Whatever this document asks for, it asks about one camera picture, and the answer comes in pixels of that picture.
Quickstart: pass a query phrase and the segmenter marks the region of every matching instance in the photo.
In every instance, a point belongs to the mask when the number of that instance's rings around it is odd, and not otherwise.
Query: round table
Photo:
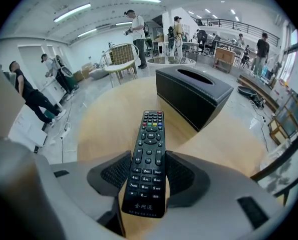
[[[258,172],[264,149],[239,120],[225,111],[200,132],[156,94],[155,77],[127,82],[101,95],[86,111],[78,136],[78,160],[114,152],[133,152],[143,111],[163,110],[167,150],[234,168],[246,176]],[[125,184],[119,193],[122,204]],[[141,239],[159,219],[121,212],[128,239]]]
[[[185,65],[193,68],[195,66],[195,61],[185,57],[164,56],[150,58],[147,60],[147,64],[150,69],[154,70],[175,65]]]

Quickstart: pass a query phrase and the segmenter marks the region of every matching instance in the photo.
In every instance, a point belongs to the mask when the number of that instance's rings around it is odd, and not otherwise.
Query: remote control
[[[161,218],[165,211],[163,111],[144,111],[136,140],[122,211]]]

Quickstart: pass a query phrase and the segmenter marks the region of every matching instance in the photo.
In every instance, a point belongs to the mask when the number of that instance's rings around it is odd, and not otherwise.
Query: sneaker
[[[69,95],[67,96],[67,101],[68,101],[70,98],[72,98],[72,95],[71,95],[71,94],[69,94]]]
[[[49,122],[49,124],[50,124],[50,126],[51,126],[51,127],[53,127],[53,126],[54,126],[54,124],[55,124],[55,119],[52,119],[52,121],[51,121],[51,122]]]
[[[62,110],[62,111],[56,116],[57,120],[60,120],[60,119],[62,118],[62,116],[65,115],[66,112],[67,112],[66,109]]]

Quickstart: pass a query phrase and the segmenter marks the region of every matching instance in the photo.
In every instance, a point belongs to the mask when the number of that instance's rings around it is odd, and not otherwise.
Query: black tissue box
[[[197,131],[221,111],[233,91],[223,81],[187,66],[156,71],[157,94],[177,110]]]

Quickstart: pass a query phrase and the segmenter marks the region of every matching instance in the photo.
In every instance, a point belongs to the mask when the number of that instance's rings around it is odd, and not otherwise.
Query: camera
[[[127,31],[125,31],[123,34],[124,34],[125,36],[127,36],[128,34],[131,34],[131,33],[132,33],[132,27],[129,28]]]

